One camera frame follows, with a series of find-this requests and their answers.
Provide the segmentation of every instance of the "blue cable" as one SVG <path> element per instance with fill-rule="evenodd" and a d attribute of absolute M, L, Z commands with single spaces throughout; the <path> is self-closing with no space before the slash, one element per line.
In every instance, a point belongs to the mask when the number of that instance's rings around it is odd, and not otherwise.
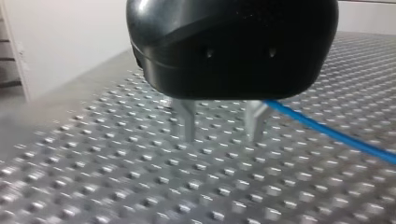
<path fill-rule="evenodd" d="M 304 116 L 301 113 L 298 113 L 281 103 L 273 100 L 265 100 L 264 101 L 268 106 L 272 107 L 273 109 L 288 115 L 289 117 L 298 120 L 302 124 L 318 131 L 321 133 L 325 133 L 331 138 L 338 140 L 350 147 L 354 147 L 362 152 L 365 152 L 367 154 L 370 154 L 372 156 L 378 157 L 382 159 L 383 161 L 388 161 L 392 164 L 396 164 L 396 154 L 387 152 L 384 149 L 381 149 L 379 147 L 375 147 L 369 144 L 366 144 L 356 138 L 350 137 L 348 135 L 345 135 L 343 133 L 339 133 L 336 130 L 329 128 L 325 125 L 319 124 L 318 122 L 314 121 L 313 119 L 309 119 L 308 117 Z"/>

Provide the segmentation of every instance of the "metal tread plate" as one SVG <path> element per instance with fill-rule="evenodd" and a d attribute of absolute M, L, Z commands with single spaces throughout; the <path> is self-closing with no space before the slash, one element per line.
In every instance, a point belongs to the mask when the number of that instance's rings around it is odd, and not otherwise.
<path fill-rule="evenodd" d="M 284 101 L 396 150 L 396 38 L 340 34 Z M 196 141 L 141 72 L 0 166 L 0 223 L 396 223 L 396 169 L 282 115 L 247 141 L 243 102 L 197 102 Z"/>

